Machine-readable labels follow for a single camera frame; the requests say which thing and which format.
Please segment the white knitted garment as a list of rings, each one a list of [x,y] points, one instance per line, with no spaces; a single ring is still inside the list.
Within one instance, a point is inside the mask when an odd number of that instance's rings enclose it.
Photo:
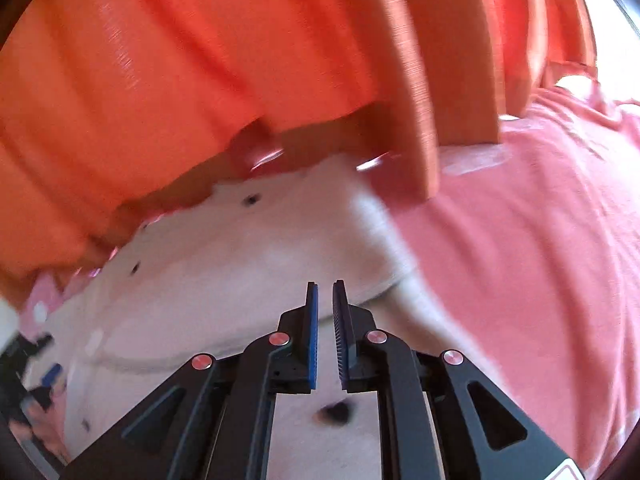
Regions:
[[[82,303],[65,439],[78,455],[181,366],[205,351],[223,358],[272,332],[319,289],[318,387],[280,396],[268,474],[273,479],[376,479],[375,396],[355,396],[337,427],[319,422],[341,400],[332,287],[416,350],[455,348],[492,379],[500,373],[418,272],[382,200],[346,160],[218,185],[204,203],[144,228],[102,270]]]

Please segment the pink floral bed blanket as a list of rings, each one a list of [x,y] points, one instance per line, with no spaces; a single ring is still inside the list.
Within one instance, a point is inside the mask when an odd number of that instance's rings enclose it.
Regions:
[[[442,187],[398,202],[389,164],[363,179],[420,278],[496,364],[516,403],[596,478],[639,418],[639,111],[544,90],[498,145],[442,151]],[[66,405],[88,288],[48,319],[28,372],[63,374],[39,430],[70,452]]]

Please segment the orange curtain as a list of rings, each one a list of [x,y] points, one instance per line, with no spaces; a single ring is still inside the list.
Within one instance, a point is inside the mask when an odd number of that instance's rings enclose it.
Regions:
[[[496,143],[597,75],[585,0],[1,0],[1,296],[99,268],[221,180]]]

